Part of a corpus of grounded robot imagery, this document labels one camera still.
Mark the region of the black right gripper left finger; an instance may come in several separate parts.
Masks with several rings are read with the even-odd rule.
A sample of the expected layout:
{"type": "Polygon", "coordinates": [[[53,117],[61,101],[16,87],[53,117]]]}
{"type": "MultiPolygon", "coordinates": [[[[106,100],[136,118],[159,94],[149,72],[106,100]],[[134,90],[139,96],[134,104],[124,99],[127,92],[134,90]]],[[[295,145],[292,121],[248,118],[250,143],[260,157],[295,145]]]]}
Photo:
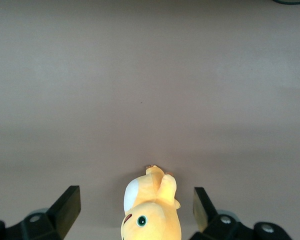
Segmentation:
{"type": "Polygon", "coordinates": [[[10,227],[0,220],[0,240],[63,240],[80,212],[80,187],[71,185],[44,212],[34,212],[10,227]]]}

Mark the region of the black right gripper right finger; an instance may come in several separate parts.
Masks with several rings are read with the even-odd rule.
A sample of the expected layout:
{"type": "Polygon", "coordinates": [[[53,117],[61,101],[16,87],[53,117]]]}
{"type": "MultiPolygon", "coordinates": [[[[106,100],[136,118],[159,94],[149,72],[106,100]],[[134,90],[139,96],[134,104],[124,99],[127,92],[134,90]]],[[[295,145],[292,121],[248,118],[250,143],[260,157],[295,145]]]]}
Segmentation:
{"type": "Polygon", "coordinates": [[[198,225],[192,240],[290,240],[291,237],[279,225],[257,222],[253,228],[242,224],[235,214],[218,212],[203,187],[195,187],[193,215],[198,225]]]}

